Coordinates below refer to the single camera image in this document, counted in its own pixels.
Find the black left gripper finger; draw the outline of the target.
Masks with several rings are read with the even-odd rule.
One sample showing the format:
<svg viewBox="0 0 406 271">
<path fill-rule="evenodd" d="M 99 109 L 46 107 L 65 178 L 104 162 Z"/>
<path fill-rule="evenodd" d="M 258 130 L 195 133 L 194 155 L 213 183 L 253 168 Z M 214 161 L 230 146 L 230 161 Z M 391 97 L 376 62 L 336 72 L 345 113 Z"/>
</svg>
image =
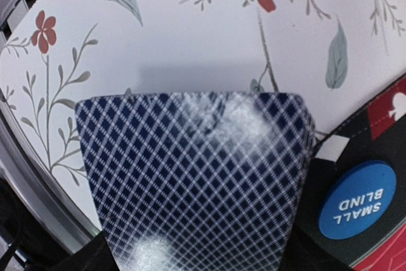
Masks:
<svg viewBox="0 0 406 271">
<path fill-rule="evenodd" d="M 105 234 L 100 232 L 81 250 L 53 267 L 56 271 L 119 271 Z"/>
</svg>

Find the blue checkered card deck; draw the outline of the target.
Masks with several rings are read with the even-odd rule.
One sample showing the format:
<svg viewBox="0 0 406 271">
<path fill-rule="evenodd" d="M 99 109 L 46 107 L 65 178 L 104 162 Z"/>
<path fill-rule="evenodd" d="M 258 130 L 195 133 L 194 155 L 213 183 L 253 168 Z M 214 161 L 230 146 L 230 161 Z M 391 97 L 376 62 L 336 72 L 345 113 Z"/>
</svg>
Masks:
<svg viewBox="0 0 406 271">
<path fill-rule="evenodd" d="M 291 93 L 99 96 L 75 118 L 120 270 L 277 270 L 313 150 Z"/>
</svg>

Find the blue small blind button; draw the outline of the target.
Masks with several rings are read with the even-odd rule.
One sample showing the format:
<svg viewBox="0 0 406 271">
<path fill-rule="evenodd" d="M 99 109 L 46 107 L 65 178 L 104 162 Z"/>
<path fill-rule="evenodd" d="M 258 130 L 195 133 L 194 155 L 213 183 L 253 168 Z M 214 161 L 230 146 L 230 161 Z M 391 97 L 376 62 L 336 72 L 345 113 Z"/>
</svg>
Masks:
<svg viewBox="0 0 406 271">
<path fill-rule="evenodd" d="M 396 191 L 396 174 L 382 161 L 367 161 L 345 173 L 329 190 L 318 216 L 328 239 L 354 237 L 371 227 L 387 210 Z"/>
</svg>

